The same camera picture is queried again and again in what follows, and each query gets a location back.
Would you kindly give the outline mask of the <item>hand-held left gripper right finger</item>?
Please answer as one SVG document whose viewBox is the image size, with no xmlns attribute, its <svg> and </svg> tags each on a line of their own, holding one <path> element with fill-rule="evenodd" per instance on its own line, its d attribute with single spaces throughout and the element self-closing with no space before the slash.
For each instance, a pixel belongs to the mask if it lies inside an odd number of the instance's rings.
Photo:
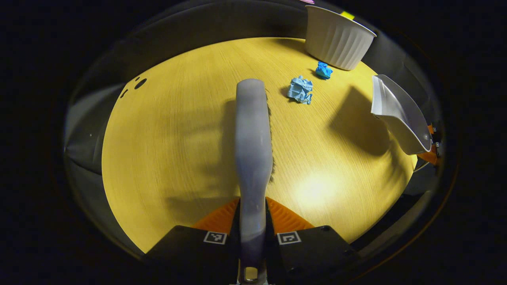
<svg viewBox="0 0 507 285">
<path fill-rule="evenodd" d="M 357 251 L 329 225 L 313 226 L 266 198 L 265 259 L 270 285 L 326 285 L 346 280 Z"/>
</svg>

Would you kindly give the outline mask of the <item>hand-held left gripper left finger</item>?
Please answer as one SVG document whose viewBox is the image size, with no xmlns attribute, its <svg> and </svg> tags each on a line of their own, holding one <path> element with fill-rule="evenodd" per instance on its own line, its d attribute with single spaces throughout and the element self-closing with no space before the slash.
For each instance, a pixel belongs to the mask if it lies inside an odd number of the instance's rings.
<svg viewBox="0 0 507 285">
<path fill-rule="evenodd" d="M 168 285 L 235 285 L 239 260 L 239 198 L 194 226 L 174 226 L 145 254 Z"/>
</svg>

